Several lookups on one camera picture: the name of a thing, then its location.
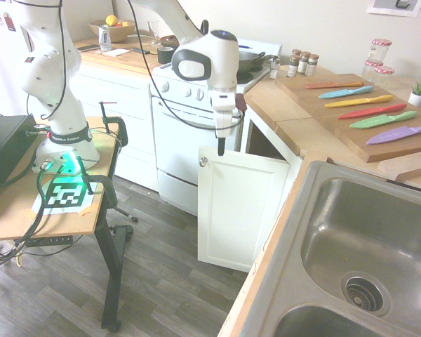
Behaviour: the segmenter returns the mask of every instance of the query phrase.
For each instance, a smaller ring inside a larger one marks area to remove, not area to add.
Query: green knife
[[[375,126],[384,125],[388,123],[393,123],[394,121],[406,121],[407,119],[413,118],[416,116],[416,111],[406,111],[403,114],[398,114],[397,116],[387,116],[386,114],[381,114],[380,116],[371,117],[364,119],[363,121],[356,121],[351,124],[350,128],[374,128]]]

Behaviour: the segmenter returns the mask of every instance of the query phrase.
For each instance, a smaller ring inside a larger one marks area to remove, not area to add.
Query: stove
[[[281,45],[239,39],[240,51],[254,54],[281,55]],[[237,84],[237,93],[247,93],[265,75],[269,74],[271,60],[249,72]],[[217,147],[213,110],[208,100],[206,81],[184,81],[173,71],[171,64],[156,67],[152,71],[162,98],[153,85],[152,94],[154,142],[158,168],[159,195],[169,204],[197,215],[198,211],[198,149],[200,146]],[[174,117],[208,130],[192,128]],[[238,110],[233,113],[233,125],[240,121]],[[225,149],[239,151],[242,124],[235,126],[226,138]]]

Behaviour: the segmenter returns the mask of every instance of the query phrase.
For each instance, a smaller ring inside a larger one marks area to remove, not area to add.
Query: purple knife
[[[388,130],[378,135],[370,138],[366,144],[382,144],[392,142],[393,140],[398,140],[408,136],[416,135],[421,133],[421,126],[419,128],[409,128],[408,126],[402,126],[401,128],[394,128],[393,130]]]

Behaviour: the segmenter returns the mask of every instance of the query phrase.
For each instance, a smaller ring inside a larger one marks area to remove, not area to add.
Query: stove knob
[[[196,90],[196,100],[202,100],[204,97],[204,92],[201,89]]]
[[[189,97],[192,94],[192,90],[190,90],[188,86],[183,86],[182,94],[184,95],[184,97]]]
[[[162,91],[163,93],[166,93],[168,91],[168,89],[170,88],[167,81],[157,82],[156,85],[157,85],[158,89],[160,91]]]

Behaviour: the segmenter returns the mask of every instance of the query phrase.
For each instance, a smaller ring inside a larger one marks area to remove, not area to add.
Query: red knife
[[[372,114],[382,114],[383,112],[395,112],[395,111],[402,110],[406,106],[407,104],[401,103],[401,104],[390,105],[389,107],[372,107],[370,109],[357,110],[357,111],[353,111],[347,114],[342,114],[340,117],[338,117],[338,119],[348,119],[348,118],[370,116]]]

